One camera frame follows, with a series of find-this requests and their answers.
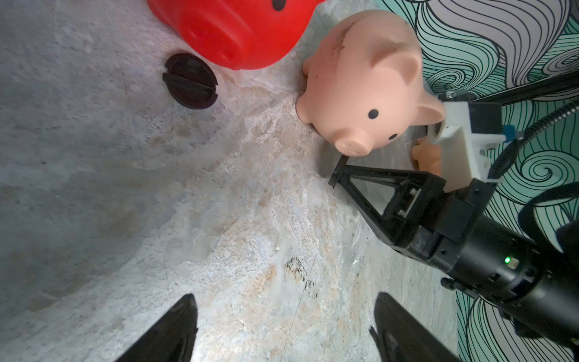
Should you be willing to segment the pink piggy bank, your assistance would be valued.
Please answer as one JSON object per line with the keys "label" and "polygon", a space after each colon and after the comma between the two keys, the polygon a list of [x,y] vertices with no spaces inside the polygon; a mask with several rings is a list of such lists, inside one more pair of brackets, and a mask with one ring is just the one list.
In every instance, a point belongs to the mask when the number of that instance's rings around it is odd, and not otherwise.
{"label": "pink piggy bank", "polygon": [[411,126],[445,118],[443,104],[425,90],[413,28],[389,11],[362,11],[338,23],[302,71],[307,85],[297,116],[343,155],[369,155]]}
{"label": "pink piggy bank", "polygon": [[442,149],[440,145],[433,145],[426,137],[419,138],[417,144],[411,148],[411,157],[416,163],[416,170],[441,176]]}

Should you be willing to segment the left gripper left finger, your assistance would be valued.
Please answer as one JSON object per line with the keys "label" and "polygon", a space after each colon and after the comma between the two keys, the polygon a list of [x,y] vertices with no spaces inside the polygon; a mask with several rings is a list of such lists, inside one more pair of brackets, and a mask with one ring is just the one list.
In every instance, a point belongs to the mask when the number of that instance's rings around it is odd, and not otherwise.
{"label": "left gripper left finger", "polygon": [[197,336],[198,308],[193,294],[179,299],[117,362],[190,362]]}

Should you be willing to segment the red piggy bank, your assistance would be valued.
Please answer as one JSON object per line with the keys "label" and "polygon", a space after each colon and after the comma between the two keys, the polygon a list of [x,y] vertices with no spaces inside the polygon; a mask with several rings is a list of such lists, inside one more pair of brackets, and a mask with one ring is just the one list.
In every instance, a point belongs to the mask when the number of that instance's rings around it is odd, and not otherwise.
{"label": "red piggy bank", "polygon": [[204,59],[262,69],[296,46],[321,0],[150,0],[152,13]]}

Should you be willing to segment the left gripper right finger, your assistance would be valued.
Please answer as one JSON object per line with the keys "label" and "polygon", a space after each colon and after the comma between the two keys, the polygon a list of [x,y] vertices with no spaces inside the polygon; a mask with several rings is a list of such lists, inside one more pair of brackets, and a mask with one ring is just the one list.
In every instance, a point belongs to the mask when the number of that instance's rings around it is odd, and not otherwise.
{"label": "left gripper right finger", "polygon": [[382,361],[458,360],[390,294],[378,294],[373,314],[369,334]]}

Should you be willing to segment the black piggy bank plug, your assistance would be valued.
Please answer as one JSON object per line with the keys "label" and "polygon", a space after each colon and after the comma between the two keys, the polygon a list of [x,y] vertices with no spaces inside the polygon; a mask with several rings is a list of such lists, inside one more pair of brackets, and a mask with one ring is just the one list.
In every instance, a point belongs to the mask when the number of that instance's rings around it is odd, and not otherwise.
{"label": "black piggy bank plug", "polygon": [[191,110],[205,110],[215,104],[217,77],[201,58],[186,52],[176,53],[164,66],[162,80],[178,104]]}

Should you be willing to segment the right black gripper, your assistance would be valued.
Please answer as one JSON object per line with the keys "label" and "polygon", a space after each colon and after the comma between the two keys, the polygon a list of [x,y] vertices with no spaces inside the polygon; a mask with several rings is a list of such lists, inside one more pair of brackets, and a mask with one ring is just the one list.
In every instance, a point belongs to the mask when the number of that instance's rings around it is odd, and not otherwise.
{"label": "right black gripper", "polygon": [[549,241],[526,238],[485,216],[494,187],[473,179],[444,193],[432,173],[348,164],[341,156],[329,184],[341,186],[378,239],[406,251],[509,315],[532,333],[578,344],[578,261]]}

